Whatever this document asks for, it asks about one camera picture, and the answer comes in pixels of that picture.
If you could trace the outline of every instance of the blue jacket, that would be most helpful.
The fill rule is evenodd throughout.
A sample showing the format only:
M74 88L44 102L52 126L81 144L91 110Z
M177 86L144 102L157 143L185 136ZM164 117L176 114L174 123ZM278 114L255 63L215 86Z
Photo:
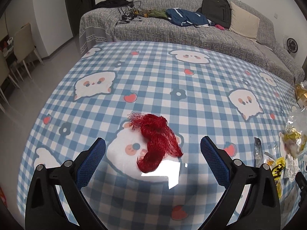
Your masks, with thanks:
M169 8L165 12L171 23L181 27L205 24L210 25L207 18L201 13L191 12L179 8Z

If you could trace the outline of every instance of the beige chair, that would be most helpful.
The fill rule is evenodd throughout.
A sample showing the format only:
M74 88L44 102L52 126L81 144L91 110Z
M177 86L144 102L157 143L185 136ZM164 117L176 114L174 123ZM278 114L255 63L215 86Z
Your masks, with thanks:
M9 67L7 66L7 62L6 62L5 58L4 58L4 55L3 55L2 51L0 51L0 85L2 85L2 83L5 81L5 79L7 77L10 78L10 80L15 85L15 87L18 87L20 89L19 85L16 83L16 81L10 75L10 70L9 70ZM8 105L10 105L9 102L7 101L6 97L4 96L4 93L3 93L2 89L1 89L1 87L0 87L0 95L4 99L4 101ZM0 105L0 109L2 111L4 111L4 108L1 105Z
M35 49L32 32L31 32L31 25L30 23L23 26L19 31L17 31L13 37L14 42L14 54L17 58L17 63L23 62L29 77L32 79L31 74L28 70L27 64L25 62L25 58L32 52L35 53L39 61L44 65L41 57L39 56L38 52Z

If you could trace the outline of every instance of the black bag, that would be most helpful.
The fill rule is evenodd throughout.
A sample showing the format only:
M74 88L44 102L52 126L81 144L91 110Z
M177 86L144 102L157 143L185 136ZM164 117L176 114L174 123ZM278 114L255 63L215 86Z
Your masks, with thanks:
M100 7L123 7L123 6L133 6L133 2L129 2L127 0L105 0L96 4L95 8Z
M203 0L196 12L202 13L208 20L229 28L231 24L231 8L227 0Z

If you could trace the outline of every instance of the red object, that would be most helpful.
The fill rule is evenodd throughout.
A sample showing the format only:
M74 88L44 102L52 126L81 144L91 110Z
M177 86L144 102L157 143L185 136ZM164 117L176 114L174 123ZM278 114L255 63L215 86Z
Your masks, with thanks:
M167 120L153 114L131 113L129 115L132 129L140 128L143 137L148 139L145 156L138 157L136 163L143 173L154 171L163 157L169 154L181 157L183 153L173 131L167 126Z
M185 74L187 74L187 75L193 75L194 72L193 72L192 70L190 70L190 69L185 69Z
M50 114L48 114L47 117L44 118L43 122L44 122L44 124L48 124L48 123L50 123L50 121L51 121L51 116L50 116Z
M171 218L173 220L183 220L188 217L188 214L182 209L182 205L178 205L172 209Z
M2 199L4 206L7 207L7 199L5 198L5 195L0 187L0 199Z
M216 24L215 27L218 28L218 29L220 29L220 30L225 30L224 27L222 27L221 25L218 25L218 24Z
M124 100L128 103L133 103L136 101L136 99L137 99L137 95L135 93L124 96Z
M237 149L233 143L230 143L228 146L224 147L224 150L229 156L235 156L237 154Z

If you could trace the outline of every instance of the dining table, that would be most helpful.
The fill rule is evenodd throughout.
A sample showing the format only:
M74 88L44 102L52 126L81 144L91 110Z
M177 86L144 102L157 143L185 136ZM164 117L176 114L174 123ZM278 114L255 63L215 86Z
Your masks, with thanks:
M201 139L209 136L232 159L254 166L256 137L263 153L277 159L288 115L298 109L291 84L222 53L159 42L98 44L65 75L35 120L20 163L18 208L25 215L37 165L59 167L101 137L106 154L81 192L108 229L196 230L225 191L201 154ZM147 141L130 126L133 112L165 117L183 156L166 155L160 168L142 173L136 161L147 153ZM306 154L298 160L305 176ZM284 226L300 195L295 181L281 184ZM229 223L238 219L248 191L246 185ZM61 187L57 192L76 223Z

